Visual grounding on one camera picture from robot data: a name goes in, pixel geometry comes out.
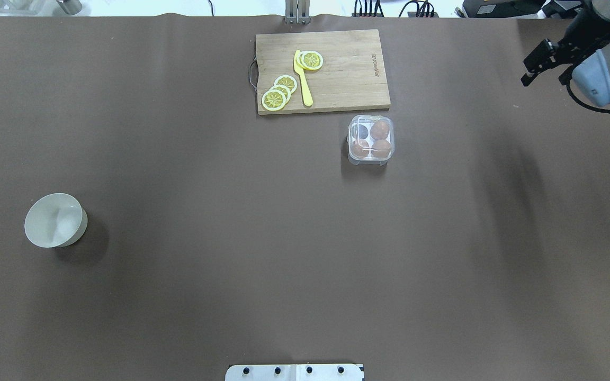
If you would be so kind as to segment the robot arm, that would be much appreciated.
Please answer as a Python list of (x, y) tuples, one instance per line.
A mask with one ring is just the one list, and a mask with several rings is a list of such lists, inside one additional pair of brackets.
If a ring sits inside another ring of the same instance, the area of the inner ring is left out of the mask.
[(610, 115), (610, 1), (583, 1), (558, 42), (542, 40), (523, 61), (523, 85), (552, 68), (566, 65), (559, 77), (580, 106)]

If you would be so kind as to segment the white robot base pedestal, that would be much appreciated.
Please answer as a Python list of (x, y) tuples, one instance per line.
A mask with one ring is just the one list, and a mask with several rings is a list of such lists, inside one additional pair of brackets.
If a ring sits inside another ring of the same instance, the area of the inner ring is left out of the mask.
[(235, 365), (225, 380), (365, 380), (365, 372), (358, 364)]

